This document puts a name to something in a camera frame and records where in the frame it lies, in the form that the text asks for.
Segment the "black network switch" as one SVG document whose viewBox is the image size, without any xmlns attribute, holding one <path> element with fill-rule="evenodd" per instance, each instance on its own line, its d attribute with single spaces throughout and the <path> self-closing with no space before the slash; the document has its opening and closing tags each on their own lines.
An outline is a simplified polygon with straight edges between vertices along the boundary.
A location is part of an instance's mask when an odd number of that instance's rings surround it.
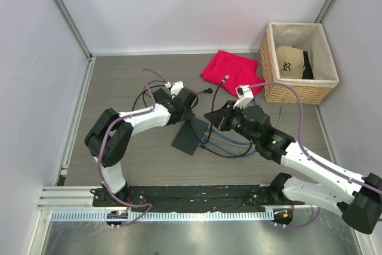
<svg viewBox="0 0 382 255">
<path fill-rule="evenodd" d="M 207 128 L 208 123 L 200 119 L 192 118 L 187 120 L 181 126 L 171 146 L 193 156 Z"/>
</svg>

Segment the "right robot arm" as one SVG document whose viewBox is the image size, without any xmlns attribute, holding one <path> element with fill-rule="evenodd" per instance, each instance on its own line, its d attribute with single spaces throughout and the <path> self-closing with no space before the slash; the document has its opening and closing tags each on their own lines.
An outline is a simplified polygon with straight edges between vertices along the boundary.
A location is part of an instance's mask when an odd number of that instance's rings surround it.
<svg viewBox="0 0 382 255">
<path fill-rule="evenodd" d="M 290 135 L 273 127 L 259 106 L 237 108 L 233 101 L 205 118 L 218 130 L 233 130 L 255 147 L 263 158 L 297 170 L 315 181 L 306 183 L 279 174 L 269 190 L 276 204 L 287 200 L 305 202 L 326 209 L 353 229 L 371 234 L 381 218 L 381 177 L 363 176 L 338 166 L 309 151 Z"/>
</svg>

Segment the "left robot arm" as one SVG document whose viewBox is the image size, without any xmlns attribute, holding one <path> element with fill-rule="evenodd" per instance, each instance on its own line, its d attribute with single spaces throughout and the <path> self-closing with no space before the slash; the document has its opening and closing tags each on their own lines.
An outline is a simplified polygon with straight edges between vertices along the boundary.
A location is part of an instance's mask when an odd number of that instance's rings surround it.
<svg viewBox="0 0 382 255">
<path fill-rule="evenodd" d="M 186 88 L 153 93 L 154 105 L 132 112 L 118 113 L 106 109 L 85 137 L 84 143 L 97 162 L 106 199 L 115 207 L 127 199 L 127 183 L 122 174 L 121 159 L 130 138 L 157 127 L 174 125 L 193 117 L 192 106 L 198 95 Z"/>
</svg>

